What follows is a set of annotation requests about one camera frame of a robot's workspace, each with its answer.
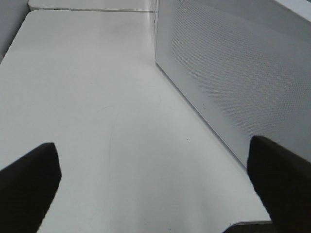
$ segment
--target perforated panel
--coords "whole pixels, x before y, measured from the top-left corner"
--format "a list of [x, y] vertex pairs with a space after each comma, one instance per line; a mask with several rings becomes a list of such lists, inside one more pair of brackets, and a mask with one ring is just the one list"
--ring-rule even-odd
[[274, 1], [160, 1], [157, 62], [244, 164], [258, 134], [311, 161], [310, 42]]

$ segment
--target white tabletop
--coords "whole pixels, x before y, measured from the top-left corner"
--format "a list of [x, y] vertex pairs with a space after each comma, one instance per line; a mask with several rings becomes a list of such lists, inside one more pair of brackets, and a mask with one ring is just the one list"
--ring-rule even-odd
[[0, 65], [0, 169], [43, 142], [42, 233], [220, 233], [269, 219], [245, 169], [154, 62], [150, 13], [31, 12]]
[[150, 11], [150, 0], [29, 0], [31, 10]]

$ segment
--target scratch mark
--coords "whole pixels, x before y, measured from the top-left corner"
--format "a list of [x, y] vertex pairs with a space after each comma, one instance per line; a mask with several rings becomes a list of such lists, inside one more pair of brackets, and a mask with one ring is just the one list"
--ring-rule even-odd
[[113, 136], [113, 132], [114, 132], [114, 129], [115, 129], [115, 126], [116, 126], [116, 122], [117, 122], [118, 116], [120, 114], [120, 109], [121, 109], [121, 106], [118, 109], [118, 113], [116, 115], [116, 118], [115, 118], [115, 120], [113, 122], [113, 125], [112, 125], [112, 128], [111, 128], [110, 139], [109, 139], [109, 151], [108, 151], [108, 169], [109, 169], [109, 226], [110, 226], [110, 231], [112, 229], [112, 224], [111, 224], [111, 202], [112, 202], [111, 201], [111, 198], [112, 198], [111, 189], [112, 189], [112, 186], [111, 186], [111, 167], [110, 167], [111, 166], [111, 157], [110, 157], [110, 153], [111, 153], [112, 136]]

